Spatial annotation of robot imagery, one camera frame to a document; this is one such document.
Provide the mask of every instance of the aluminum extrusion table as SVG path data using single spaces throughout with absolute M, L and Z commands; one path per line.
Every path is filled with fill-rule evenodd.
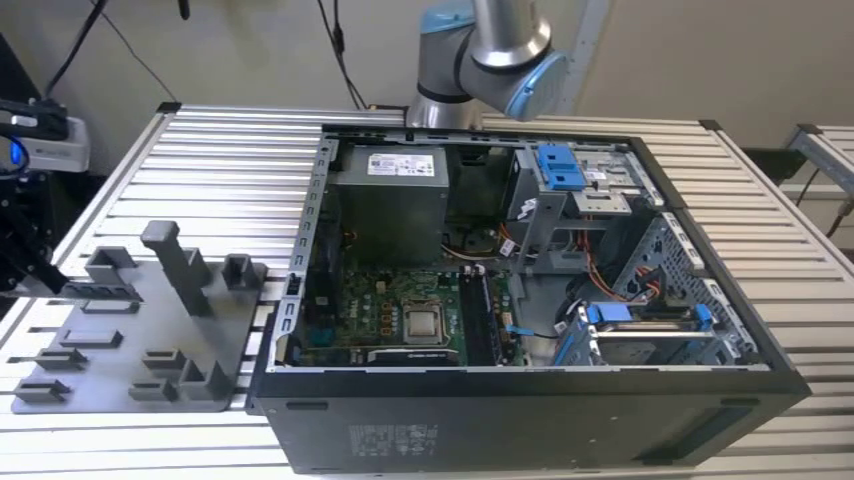
M 213 414 L 9 413 L 28 357 L 48 345 L 69 306 L 20 300 L 0 322 L 0 473 L 26 478 L 289 478 L 262 417 L 240 410 L 260 328 L 278 298 L 320 125 L 400 124 L 397 112 L 182 106 L 157 113 L 56 250 L 82 275 L 97 245 L 148 251 L 137 236 L 173 219 L 208 259 L 242 252 L 270 270 L 230 411 Z M 487 130 L 640 136 L 712 240 L 740 288 L 813 391 L 695 470 L 385 475 L 405 478 L 854 477 L 854 266 L 712 123 L 551 117 Z

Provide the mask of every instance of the robotic arm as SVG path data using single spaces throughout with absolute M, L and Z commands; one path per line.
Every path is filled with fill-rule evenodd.
M 479 127 L 473 100 L 519 121 L 560 94 L 568 60 L 533 0 L 455 0 L 421 15 L 417 94 L 406 125 Z

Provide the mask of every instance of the green circuit board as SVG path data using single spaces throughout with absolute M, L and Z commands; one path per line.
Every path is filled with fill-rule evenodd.
M 305 366 L 356 366 L 377 348 L 435 348 L 457 352 L 467 365 L 457 273 L 430 271 L 345 271 L 333 328 L 309 327 L 301 354 Z M 500 315 L 509 311 L 503 276 L 489 281 L 491 301 Z M 430 344 L 406 342 L 406 309 L 440 312 L 440 339 Z

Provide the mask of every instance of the black cable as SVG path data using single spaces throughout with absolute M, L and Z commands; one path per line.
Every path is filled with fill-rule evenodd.
M 106 0 L 97 0 L 97 3 L 94 4 L 92 11 L 89 12 L 89 16 L 85 18 L 85 21 L 82 22 L 82 27 L 80 27 L 80 31 L 77 32 L 77 37 L 74 38 L 74 43 L 72 44 L 70 52 L 68 52 L 68 57 L 65 57 L 65 61 L 62 62 L 62 65 L 58 67 L 58 70 L 53 74 L 53 78 L 50 78 L 50 81 L 48 81 L 48 84 L 44 87 L 45 99 L 50 98 L 50 95 L 53 93 L 53 88 L 56 87 L 56 84 L 62 78 L 62 75 L 65 75 L 65 71 L 68 70 L 68 67 L 70 66 L 70 62 L 73 62 L 74 57 L 77 56 L 77 52 L 80 51 L 80 46 L 85 41 L 85 37 L 89 35 L 89 30 L 92 30 L 92 25 L 94 25 L 94 21 L 97 20 L 98 15 L 104 11 L 105 6 L 106 6 Z
M 827 230 L 827 238 L 832 237 L 832 234 L 836 233 L 836 229 L 839 228 L 843 218 L 844 217 L 841 215 L 836 215 L 836 218 L 832 220 L 832 224 L 829 225 L 829 230 Z
M 89 0 L 89 3 L 92 5 L 94 5 L 94 0 Z M 154 71 L 150 69 L 150 67 L 145 64 L 145 62 L 142 61 L 142 59 L 138 57 L 138 55 L 136 54 L 136 51 L 133 50 L 133 47 L 130 46 L 130 42 L 128 41 L 126 37 L 124 36 L 124 34 L 121 33 L 121 30 L 118 30 L 118 27 L 116 26 L 116 24 L 113 23 L 112 19 L 109 18 L 109 16 L 106 15 L 106 12 L 101 12 L 101 17 L 104 17 L 104 21 L 106 22 L 106 24 L 109 25 L 109 27 L 112 28 L 113 32 L 116 32 L 116 35 L 118 35 L 118 38 L 121 39 L 121 43 L 124 43 L 124 46 L 128 49 L 128 52 L 130 52 L 130 56 L 133 57 L 133 59 L 138 62 L 138 64 L 142 66 L 142 68 L 145 69 L 145 71 L 148 72 L 148 74 L 150 75 L 150 77 L 154 79 L 154 81 L 160 84 L 160 87 L 162 88 L 162 90 L 165 91 L 166 95 L 169 96 L 169 98 L 172 99 L 173 102 L 177 102 L 177 98 L 174 97 L 174 94 L 172 93 L 172 90 L 169 90 L 169 87 L 165 86 L 165 83 L 162 82 L 162 80 L 160 79 L 160 77 L 157 76 L 157 74 L 154 73 Z
M 5 168 L 0 167 L 0 180 L 13 180 L 21 176 L 21 173 L 24 173 L 26 167 L 29 167 L 29 150 L 26 150 L 26 146 L 13 136 L 6 135 L 5 133 L 0 133 L 0 138 L 5 138 L 9 142 L 12 142 L 12 145 L 14 145 L 21 152 L 21 158 L 20 163 L 17 164 L 17 168 L 6 170 Z
M 352 103 L 357 110 L 366 109 L 368 105 L 361 97 L 361 93 L 358 93 L 358 89 L 356 85 L 352 83 L 352 79 L 349 78 L 349 74 L 346 73 L 346 64 L 344 63 L 342 57 L 342 32 L 340 33 L 341 43 L 336 42 L 334 35 L 332 34 L 332 29 L 329 28 L 329 19 L 325 15 L 325 7 L 322 6 L 322 0 L 317 0 L 317 7 L 320 8 L 320 16 L 322 17 L 322 26 L 325 27 L 325 34 L 329 38 L 329 44 L 332 45 L 332 53 L 334 53 L 334 60 L 337 61 L 337 68 L 341 71 L 341 76 L 344 77 L 344 82 L 346 84 L 346 92 L 349 93 L 349 98 L 352 99 Z M 337 2 L 333 4 L 333 9 L 337 11 Z
M 800 200 L 803 200 L 803 196 L 805 195 L 805 191 L 809 189 L 812 180 L 815 180 L 815 177 L 817 176 L 817 171 L 819 171 L 817 168 L 815 168 L 812 175 L 809 175 L 809 179 L 803 184 L 803 190 L 800 190 L 800 195 L 797 195 L 797 200 L 795 200 L 795 207 L 800 205 Z

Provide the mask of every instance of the expansion slot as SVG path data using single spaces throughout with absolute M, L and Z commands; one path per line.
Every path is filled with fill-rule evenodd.
M 501 343 L 485 274 L 459 276 L 459 297 L 468 365 L 497 365 L 503 356 Z

